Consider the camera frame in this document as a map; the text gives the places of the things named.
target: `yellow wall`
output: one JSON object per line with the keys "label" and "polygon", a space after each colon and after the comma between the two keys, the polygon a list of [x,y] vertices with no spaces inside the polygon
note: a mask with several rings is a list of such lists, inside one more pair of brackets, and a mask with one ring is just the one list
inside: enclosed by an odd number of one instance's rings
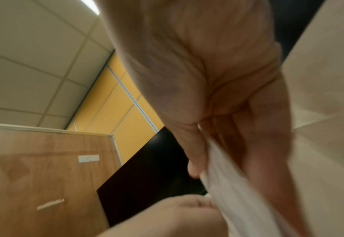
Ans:
{"label": "yellow wall", "polygon": [[73,121],[78,132],[113,134],[125,163],[155,135],[146,117],[157,130],[164,124],[143,98],[116,53],[108,67],[110,69],[106,67],[102,71]]}

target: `hand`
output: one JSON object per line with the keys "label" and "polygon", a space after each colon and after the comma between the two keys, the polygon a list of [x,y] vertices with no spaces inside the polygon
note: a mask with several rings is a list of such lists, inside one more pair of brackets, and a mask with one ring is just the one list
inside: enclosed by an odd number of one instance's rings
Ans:
{"label": "hand", "polygon": [[267,1],[96,1],[126,69],[190,159],[189,173],[207,166],[203,131],[307,235],[287,166],[289,100]]}
{"label": "hand", "polygon": [[228,227],[210,198],[162,200],[98,237],[227,237]]}

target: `blurred hand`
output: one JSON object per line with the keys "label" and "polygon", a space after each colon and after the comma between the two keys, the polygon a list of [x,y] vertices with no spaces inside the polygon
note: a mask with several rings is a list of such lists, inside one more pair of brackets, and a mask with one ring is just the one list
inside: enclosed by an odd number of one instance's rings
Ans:
{"label": "blurred hand", "polygon": [[268,2],[97,3],[130,76],[190,159],[189,173],[207,166],[207,133],[306,234],[287,166],[289,100]]}
{"label": "blurred hand", "polygon": [[210,198],[186,195],[158,202],[98,237],[227,237]]}

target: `wooden partition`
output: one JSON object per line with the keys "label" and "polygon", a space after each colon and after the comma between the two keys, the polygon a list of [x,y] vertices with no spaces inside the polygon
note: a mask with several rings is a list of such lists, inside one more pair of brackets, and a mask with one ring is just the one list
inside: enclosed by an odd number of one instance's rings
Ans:
{"label": "wooden partition", "polygon": [[96,190],[120,166],[112,136],[0,126],[0,236],[98,235],[109,226]]}

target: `ceiling panel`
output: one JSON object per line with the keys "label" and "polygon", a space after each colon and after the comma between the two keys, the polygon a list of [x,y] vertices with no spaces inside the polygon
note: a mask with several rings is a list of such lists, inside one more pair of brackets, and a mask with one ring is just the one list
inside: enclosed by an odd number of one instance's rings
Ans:
{"label": "ceiling panel", "polygon": [[70,122],[70,118],[46,115],[39,127],[65,129]]}
{"label": "ceiling panel", "polygon": [[51,115],[73,116],[88,90],[89,88],[87,87],[65,81],[47,113]]}
{"label": "ceiling panel", "polygon": [[91,33],[91,38],[93,38],[98,43],[103,45],[109,51],[114,50],[113,44],[111,40],[109,39],[107,30],[105,29],[105,26],[101,20],[96,23],[96,26],[93,32]]}
{"label": "ceiling panel", "polygon": [[41,114],[30,114],[0,109],[0,123],[4,124],[36,126],[41,118]]}
{"label": "ceiling panel", "polygon": [[63,76],[84,36],[33,1],[0,0],[0,55]]}
{"label": "ceiling panel", "polygon": [[36,0],[61,18],[88,33],[98,16],[80,0]]}
{"label": "ceiling panel", "polygon": [[68,78],[76,82],[91,86],[101,69],[108,61],[110,53],[88,40],[73,65]]}
{"label": "ceiling panel", "polygon": [[0,107],[43,113],[60,81],[0,58]]}

